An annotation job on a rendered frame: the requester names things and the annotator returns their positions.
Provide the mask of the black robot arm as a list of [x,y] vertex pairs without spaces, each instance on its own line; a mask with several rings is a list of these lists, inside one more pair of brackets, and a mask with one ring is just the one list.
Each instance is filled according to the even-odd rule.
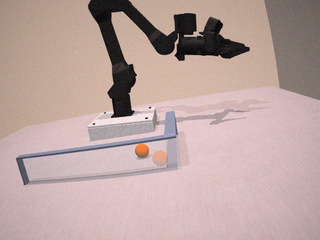
[[[179,61],[185,60],[185,55],[196,55],[193,44],[197,31],[196,14],[183,13],[174,14],[175,30],[168,36],[154,27],[142,13],[137,10],[129,0],[91,0],[88,9],[99,25],[101,34],[112,65],[113,86],[107,94],[112,99],[114,114],[111,118],[132,116],[135,112],[131,109],[130,92],[136,83],[137,74],[134,72],[134,65],[127,64],[124,59],[117,35],[112,24],[112,13],[124,12],[147,36],[156,52],[160,55],[169,55],[175,49],[174,55]],[[205,35],[207,32],[220,33],[223,23],[219,19],[209,17],[204,31],[199,32]]]

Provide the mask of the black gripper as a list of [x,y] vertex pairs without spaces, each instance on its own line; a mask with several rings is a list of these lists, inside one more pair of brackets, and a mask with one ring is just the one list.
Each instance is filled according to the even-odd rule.
[[243,43],[225,39],[216,32],[207,32],[204,37],[197,35],[193,41],[193,49],[196,55],[215,56],[230,59],[237,55],[250,51],[250,47]]

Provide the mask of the clear l-shaped low wall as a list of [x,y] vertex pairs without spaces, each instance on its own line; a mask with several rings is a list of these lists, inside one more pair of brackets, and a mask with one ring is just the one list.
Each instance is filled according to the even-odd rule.
[[18,159],[25,185],[126,178],[181,170],[176,138]]

